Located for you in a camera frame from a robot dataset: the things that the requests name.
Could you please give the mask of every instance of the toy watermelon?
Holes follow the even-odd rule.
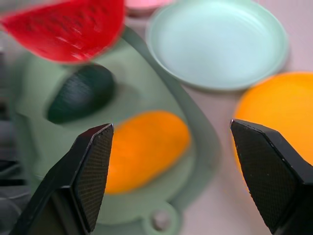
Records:
[[[67,0],[5,16],[5,31],[47,60],[77,63],[111,46],[123,28],[124,0]]]

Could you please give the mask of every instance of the cutting board hole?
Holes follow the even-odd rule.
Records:
[[[165,232],[171,226],[171,218],[167,211],[156,211],[151,217],[152,227],[158,232]]]

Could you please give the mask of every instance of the plastic toy food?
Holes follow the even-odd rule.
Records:
[[[187,125],[166,111],[150,111],[115,127],[105,193],[144,186],[173,166],[190,145]]]
[[[47,60],[84,62],[117,39],[124,21],[124,0],[67,0],[1,19],[21,45]]]
[[[115,87],[113,75],[105,67],[82,66],[69,76],[54,97],[47,119],[61,124],[88,116],[112,100]]]
[[[234,117],[277,130],[313,165],[313,73],[280,74],[252,88]]]

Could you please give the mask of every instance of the toy mango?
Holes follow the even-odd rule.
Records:
[[[166,111],[149,111],[115,127],[105,193],[140,188],[172,167],[189,147],[187,125]]]

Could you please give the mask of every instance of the green cutting board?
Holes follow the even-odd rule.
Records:
[[[10,67],[10,109],[32,190],[85,130],[108,122],[118,125],[149,110],[166,110],[188,125],[191,148],[145,187],[122,195],[105,194],[94,234],[175,235],[181,227],[180,213],[207,185],[216,168],[220,156],[217,135],[180,84],[156,63],[142,39],[129,28],[113,49],[94,62],[114,74],[116,98],[100,111],[63,125],[49,122],[45,113],[51,96],[75,68],[30,53]],[[161,232],[151,219],[159,210],[167,212],[171,221]]]

